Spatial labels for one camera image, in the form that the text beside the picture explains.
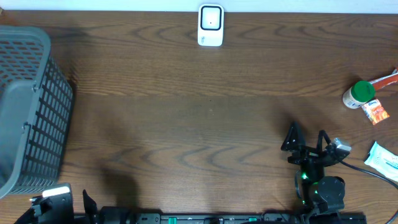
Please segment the green lid white jar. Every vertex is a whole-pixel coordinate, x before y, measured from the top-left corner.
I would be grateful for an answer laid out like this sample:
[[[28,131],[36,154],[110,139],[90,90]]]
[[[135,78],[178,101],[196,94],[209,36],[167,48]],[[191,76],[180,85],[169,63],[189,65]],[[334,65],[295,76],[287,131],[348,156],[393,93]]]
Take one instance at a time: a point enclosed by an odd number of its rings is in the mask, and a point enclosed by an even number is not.
[[[350,109],[358,109],[374,98],[375,89],[367,81],[359,81],[350,87],[342,96],[343,104]]]

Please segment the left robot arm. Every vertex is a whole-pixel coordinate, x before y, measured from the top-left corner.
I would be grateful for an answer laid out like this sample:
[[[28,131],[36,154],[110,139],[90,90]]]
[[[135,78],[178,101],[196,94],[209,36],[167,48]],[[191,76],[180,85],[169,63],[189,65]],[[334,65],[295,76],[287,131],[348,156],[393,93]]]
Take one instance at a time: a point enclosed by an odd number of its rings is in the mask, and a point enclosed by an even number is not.
[[[96,202],[83,191],[84,213],[75,213],[68,185],[48,189],[30,200],[31,206],[15,224],[104,224],[134,223],[130,211],[118,207],[98,210]]]

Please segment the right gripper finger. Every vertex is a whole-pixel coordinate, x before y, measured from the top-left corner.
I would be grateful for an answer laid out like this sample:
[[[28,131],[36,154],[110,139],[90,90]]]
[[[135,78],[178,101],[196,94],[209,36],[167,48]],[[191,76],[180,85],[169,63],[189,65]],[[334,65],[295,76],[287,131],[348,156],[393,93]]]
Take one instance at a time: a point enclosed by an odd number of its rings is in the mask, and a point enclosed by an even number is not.
[[[306,145],[303,132],[297,122],[292,122],[288,130],[287,136],[284,139],[281,150],[282,151],[300,151]]]
[[[322,146],[323,141],[325,141],[327,145],[329,145],[331,143],[331,140],[328,137],[326,131],[322,129],[318,133],[317,149],[323,149],[323,146]]]

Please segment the orange Kleenex tissue pack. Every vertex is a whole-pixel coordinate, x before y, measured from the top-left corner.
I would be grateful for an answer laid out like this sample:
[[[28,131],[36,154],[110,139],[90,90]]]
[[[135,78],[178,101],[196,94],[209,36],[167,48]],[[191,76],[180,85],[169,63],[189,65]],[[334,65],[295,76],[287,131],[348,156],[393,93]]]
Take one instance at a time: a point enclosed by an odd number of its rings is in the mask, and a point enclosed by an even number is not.
[[[373,125],[376,125],[389,117],[389,114],[378,99],[365,103],[361,108]]]

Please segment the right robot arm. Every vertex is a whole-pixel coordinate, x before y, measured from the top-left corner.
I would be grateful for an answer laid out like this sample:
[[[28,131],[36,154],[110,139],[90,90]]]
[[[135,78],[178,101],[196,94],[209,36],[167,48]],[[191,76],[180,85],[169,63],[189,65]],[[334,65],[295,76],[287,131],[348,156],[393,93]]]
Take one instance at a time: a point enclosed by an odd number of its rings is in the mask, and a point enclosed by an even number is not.
[[[339,163],[349,152],[339,150],[324,130],[318,133],[317,145],[306,145],[298,123],[292,122],[280,147],[290,152],[287,161],[300,167],[295,177],[296,191],[303,201],[301,223],[333,223],[338,211],[345,207],[345,182],[336,176],[326,176],[325,168]]]

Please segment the light blue wet wipes pack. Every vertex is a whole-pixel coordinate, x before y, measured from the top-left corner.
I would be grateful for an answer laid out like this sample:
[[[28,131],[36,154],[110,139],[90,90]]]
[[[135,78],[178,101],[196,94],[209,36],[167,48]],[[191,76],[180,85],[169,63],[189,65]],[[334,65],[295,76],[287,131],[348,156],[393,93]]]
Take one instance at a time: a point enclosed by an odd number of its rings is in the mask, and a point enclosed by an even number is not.
[[[397,156],[376,141],[368,153],[368,158],[364,162],[367,166],[376,169],[388,179],[397,182]]]

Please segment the orange chocolate bar wrapper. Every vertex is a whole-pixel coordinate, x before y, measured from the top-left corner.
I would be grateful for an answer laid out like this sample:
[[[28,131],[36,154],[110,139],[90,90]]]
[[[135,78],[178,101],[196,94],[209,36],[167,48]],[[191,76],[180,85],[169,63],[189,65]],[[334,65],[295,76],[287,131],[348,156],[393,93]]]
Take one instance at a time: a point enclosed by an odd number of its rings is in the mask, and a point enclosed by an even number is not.
[[[390,75],[387,75],[387,76],[381,77],[381,78],[377,78],[377,79],[371,80],[369,82],[374,87],[374,89],[376,91],[378,91],[388,85],[397,83],[397,68],[395,68]]]

